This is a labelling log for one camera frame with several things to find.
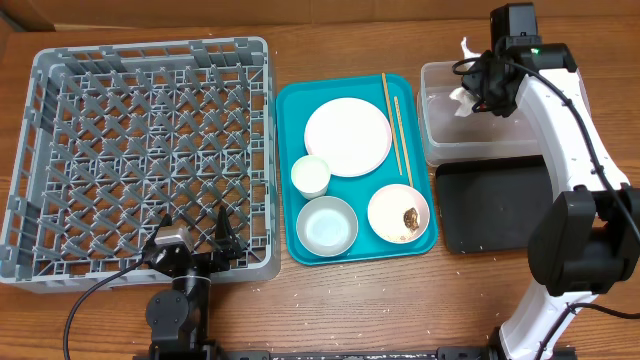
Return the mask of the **brown food scrap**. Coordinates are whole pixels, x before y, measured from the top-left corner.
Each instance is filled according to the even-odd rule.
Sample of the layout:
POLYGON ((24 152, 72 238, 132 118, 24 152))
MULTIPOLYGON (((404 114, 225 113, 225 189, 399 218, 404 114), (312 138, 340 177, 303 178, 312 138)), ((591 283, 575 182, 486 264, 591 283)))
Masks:
POLYGON ((411 232, 415 232, 419 228, 419 213, 412 207, 403 214, 404 225, 411 232))

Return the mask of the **grey bowl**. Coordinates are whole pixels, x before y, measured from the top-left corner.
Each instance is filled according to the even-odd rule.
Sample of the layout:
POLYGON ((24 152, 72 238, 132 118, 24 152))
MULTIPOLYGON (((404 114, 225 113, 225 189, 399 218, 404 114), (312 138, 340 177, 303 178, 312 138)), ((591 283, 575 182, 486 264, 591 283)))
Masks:
POLYGON ((302 246, 319 257, 346 253, 355 243, 359 222, 352 207, 333 196, 321 196, 304 205, 296 221, 302 246))

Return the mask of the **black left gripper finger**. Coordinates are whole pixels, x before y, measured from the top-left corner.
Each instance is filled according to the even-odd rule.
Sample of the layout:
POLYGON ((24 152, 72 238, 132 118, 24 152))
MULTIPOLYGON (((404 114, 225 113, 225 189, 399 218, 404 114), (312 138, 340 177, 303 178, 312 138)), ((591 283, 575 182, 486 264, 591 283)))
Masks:
POLYGON ((219 206, 215 227, 215 243, 221 250, 240 249, 238 238, 233 231, 224 205, 219 206))
POLYGON ((163 228, 163 227, 167 227, 170 226, 172 224, 172 218, 169 214, 165 214, 160 223, 158 224, 157 228, 155 229, 155 231, 152 233, 151 237, 149 238, 149 243, 154 243, 155 239, 159 233, 159 231, 163 228))

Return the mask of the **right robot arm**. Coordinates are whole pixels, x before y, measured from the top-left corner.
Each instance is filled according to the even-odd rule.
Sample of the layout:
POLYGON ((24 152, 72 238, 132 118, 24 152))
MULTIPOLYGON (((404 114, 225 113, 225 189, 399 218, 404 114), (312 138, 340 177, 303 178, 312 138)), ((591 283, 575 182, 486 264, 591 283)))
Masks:
POLYGON ((584 309, 638 319, 596 304, 639 260, 639 191, 616 166, 591 119, 579 70, 564 44, 470 50, 452 71, 475 112, 519 110, 529 120, 553 202, 528 241, 533 280, 497 331, 489 355, 551 359, 584 309))

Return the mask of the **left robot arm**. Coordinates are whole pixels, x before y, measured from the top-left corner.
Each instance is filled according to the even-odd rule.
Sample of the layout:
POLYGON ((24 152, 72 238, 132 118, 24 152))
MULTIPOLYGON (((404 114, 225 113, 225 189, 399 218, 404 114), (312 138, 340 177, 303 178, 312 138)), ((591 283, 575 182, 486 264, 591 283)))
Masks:
POLYGON ((151 328, 151 359, 226 359, 228 355, 208 338, 211 276, 230 269, 247 243, 232 229, 227 209, 220 206, 213 233, 214 249, 195 251, 195 240, 169 215, 142 250, 143 263, 171 278, 171 288, 155 294, 146 307, 151 328))

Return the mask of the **pink bowl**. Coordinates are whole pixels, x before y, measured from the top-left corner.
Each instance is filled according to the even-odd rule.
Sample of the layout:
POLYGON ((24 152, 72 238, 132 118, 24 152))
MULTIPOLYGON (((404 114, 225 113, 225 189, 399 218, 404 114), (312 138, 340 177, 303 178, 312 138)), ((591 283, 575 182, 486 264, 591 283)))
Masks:
POLYGON ((367 207, 367 219, 374 233, 392 244, 408 244, 422 236, 430 225, 430 209, 424 196, 409 185, 390 184, 377 190, 367 207), (419 228, 411 232, 403 214, 414 207, 419 213, 419 228))

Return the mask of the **white cup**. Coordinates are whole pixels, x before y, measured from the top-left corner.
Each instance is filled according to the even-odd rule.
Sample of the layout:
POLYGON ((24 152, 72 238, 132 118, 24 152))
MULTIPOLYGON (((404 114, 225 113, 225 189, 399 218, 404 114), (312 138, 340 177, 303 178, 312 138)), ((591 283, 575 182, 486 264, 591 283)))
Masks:
POLYGON ((323 196, 331 178, 327 163, 319 156, 305 155, 299 158, 291 169, 294 187, 307 200, 323 196))

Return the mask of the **white napkin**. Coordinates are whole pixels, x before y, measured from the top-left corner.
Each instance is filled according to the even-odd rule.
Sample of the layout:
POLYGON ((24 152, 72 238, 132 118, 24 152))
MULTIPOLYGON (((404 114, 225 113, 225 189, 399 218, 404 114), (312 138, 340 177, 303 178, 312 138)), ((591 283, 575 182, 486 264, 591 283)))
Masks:
MULTIPOLYGON (((480 53, 473 52, 469 49, 466 37, 462 38, 460 46, 463 52, 464 59, 476 58, 480 56, 480 53)), ((472 95, 463 87, 455 88, 449 94, 449 98, 458 103, 458 107, 454 113, 454 115, 457 117, 467 117, 471 115, 473 113, 472 107, 478 101, 476 96, 472 95)))

